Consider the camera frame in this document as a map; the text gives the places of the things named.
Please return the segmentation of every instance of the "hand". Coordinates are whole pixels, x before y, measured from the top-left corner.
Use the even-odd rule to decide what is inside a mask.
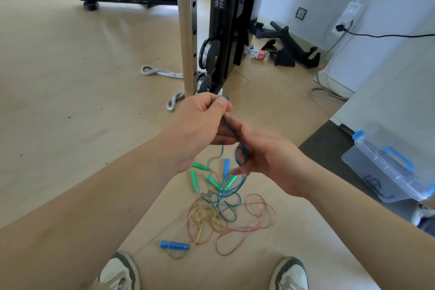
[[[244,124],[237,133],[249,151],[248,160],[245,165],[232,170],[231,174],[260,172],[287,194],[307,197],[304,180],[317,165],[315,162],[279,134],[250,130]]]
[[[174,153],[177,172],[187,170],[196,155],[208,145],[237,142],[234,134],[221,122],[222,116],[232,108],[233,105],[224,97],[211,93],[201,93],[183,101],[170,125],[159,134],[160,140],[164,141],[162,144]]]

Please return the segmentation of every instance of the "container lid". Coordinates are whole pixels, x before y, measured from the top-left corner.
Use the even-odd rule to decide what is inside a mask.
[[[412,198],[421,201],[435,192],[432,157],[380,126],[356,132],[355,145]]]

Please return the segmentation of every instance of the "white sneaker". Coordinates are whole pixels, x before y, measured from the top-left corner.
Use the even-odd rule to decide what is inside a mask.
[[[305,267],[297,258],[282,260],[272,274],[269,290],[308,290]]]
[[[115,290],[140,290],[139,272],[133,259],[118,251],[103,268],[97,282]]]

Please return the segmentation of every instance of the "black power cord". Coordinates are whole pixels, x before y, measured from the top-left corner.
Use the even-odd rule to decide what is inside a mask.
[[[346,31],[348,34],[352,34],[354,36],[365,36],[365,37],[372,37],[372,38],[384,38],[384,37],[421,38],[421,37],[434,37],[435,36],[434,33],[432,33],[432,34],[419,34],[419,35],[416,35],[416,36],[408,36],[408,35],[405,35],[405,34],[384,34],[383,36],[374,36],[372,34],[361,34],[361,33],[350,32],[348,29],[345,28],[345,26],[343,24],[337,25],[335,27],[335,29],[338,32]]]

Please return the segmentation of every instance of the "fingernail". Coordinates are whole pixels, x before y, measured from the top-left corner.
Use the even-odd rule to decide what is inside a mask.
[[[218,101],[221,105],[226,105],[226,104],[227,104],[227,99],[225,99],[223,96],[221,96],[217,101]]]

